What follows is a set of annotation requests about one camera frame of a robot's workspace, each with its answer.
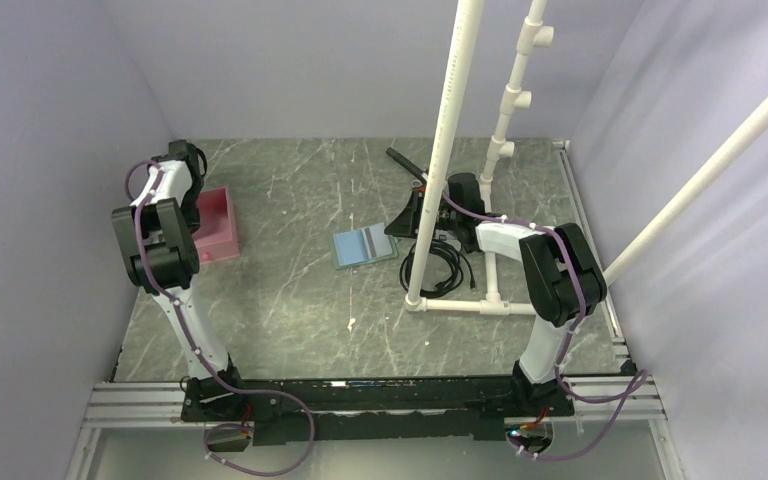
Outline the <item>white credit card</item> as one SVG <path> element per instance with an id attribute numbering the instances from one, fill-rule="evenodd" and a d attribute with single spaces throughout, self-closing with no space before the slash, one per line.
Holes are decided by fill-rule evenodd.
<path id="1" fill-rule="evenodd" d="M 361 230 L 368 261 L 378 261 L 396 253 L 391 237 L 385 231 L 386 225 L 381 222 Z"/>

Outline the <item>green card holder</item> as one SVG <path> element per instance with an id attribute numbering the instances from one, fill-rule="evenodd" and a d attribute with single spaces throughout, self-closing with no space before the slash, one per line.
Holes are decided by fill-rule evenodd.
<path id="1" fill-rule="evenodd" d="M 336 269 L 355 268 L 398 256 L 396 240 L 385 232 L 383 222 L 334 234 L 332 251 Z"/>

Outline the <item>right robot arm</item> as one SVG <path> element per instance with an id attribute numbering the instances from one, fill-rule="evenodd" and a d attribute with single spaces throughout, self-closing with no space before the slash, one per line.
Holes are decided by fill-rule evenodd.
<path id="1" fill-rule="evenodd" d="M 525 224 L 487 211 L 478 179 L 449 177 L 435 227 L 455 236 L 465 252 L 521 264 L 535 323 L 513 369 L 511 401 L 534 415 L 563 390 L 564 361 L 575 331 L 607 295 L 601 268 L 581 227 Z"/>

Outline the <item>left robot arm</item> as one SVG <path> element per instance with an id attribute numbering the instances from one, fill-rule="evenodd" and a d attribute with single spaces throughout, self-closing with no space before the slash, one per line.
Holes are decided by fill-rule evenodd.
<path id="1" fill-rule="evenodd" d="M 201 227 L 197 199 L 206 167 L 195 144 L 170 142 L 166 154 L 130 168 L 129 204 L 114 209 L 111 220 L 129 280 L 161 307 L 182 346 L 185 404 L 208 404 L 218 417 L 232 420 L 245 411 L 248 394 L 200 299 L 193 238 Z"/>

